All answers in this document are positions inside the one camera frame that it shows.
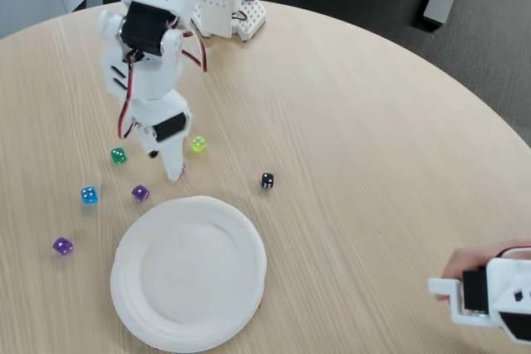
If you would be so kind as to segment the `person's hand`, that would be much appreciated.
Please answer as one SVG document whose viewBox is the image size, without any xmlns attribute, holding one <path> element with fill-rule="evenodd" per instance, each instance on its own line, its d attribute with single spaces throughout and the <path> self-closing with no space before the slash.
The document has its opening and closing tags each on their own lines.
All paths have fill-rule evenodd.
<svg viewBox="0 0 531 354">
<path fill-rule="evenodd" d="M 459 248 L 452 252 L 441 277 L 462 280 L 465 271 L 486 266 L 494 258 L 530 259 L 529 240 L 511 240 L 478 248 Z"/>
</svg>

